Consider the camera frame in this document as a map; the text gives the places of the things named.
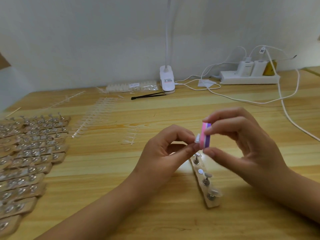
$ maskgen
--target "hand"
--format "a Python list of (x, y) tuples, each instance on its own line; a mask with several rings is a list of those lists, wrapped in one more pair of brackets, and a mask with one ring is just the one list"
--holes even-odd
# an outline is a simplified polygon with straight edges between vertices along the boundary
[(226, 135), (242, 150), (243, 157), (234, 157), (218, 148), (205, 148), (203, 153), (230, 169), (247, 183), (273, 197), (280, 182), (288, 181), (291, 170), (285, 164), (278, 146), (243, 108), (218, 110), (203, 122), (212, 125), (206, 135)]
[[(172, 144), (183, 141), (185, 144)], [(169, 181), (173, 173), (199, 150), (194, 143), (195, 136), (178, 125), (171, 125), (160, 131), (145, 145), (139, 161), (126, 179), (139, 194), (150, 196)]]

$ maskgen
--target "white power strip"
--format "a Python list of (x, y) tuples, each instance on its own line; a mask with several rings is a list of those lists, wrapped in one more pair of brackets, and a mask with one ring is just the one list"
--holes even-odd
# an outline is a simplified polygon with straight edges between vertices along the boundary
[(280, 76), (278, 74), (274, 76), (249, 76), (241, 77), (237, 74), (237, 71), (223, 71), (220, 72), (221, 81), (220, 84), (278, 84)]

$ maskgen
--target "pink nail buffer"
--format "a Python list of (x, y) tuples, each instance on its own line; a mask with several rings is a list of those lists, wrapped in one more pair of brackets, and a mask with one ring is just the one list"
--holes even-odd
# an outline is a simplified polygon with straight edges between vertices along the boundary
[(195, 143), (200, 144), (201, 150), (210, 146), (210, 135), (206, 136), (204, 134), (205, 129), (207, 129), (210, 126), (211, 126), (210, 123), (202, 123), (201, 134), (198, 134), (195, 139)]

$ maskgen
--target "black tweezers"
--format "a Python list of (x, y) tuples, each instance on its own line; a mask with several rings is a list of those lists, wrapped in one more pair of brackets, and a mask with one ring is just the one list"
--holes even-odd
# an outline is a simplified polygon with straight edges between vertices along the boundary
[(159, 93), (164, 93), (164, 92), (156, 92), (156, 93), (151, 93), (151, 94), (147, 94), (147, 95), (131, 97), (131, 100), (139, 99), (139, 98), (149, 98), (149, 97), (158, 97), (158, 96), (165, 96), (166, 95), (166, 94), (156, 95), (156, 94), (159, 94)]

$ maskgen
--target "white wall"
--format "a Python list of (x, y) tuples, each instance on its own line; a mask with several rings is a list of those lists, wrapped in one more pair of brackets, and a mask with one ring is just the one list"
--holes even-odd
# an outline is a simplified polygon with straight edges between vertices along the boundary
[(0, 112), (34, 89), (26, 77), (14, 67), (0, 70)]
[[(0, 0), (0, 51), (35, 90), (158, 79), (166, 2)], [(176, 79), (201, 74), (237, 45), (298, 54), (280, 69), (320, 65), (320, 0), (173, 0), (171, 7)]]

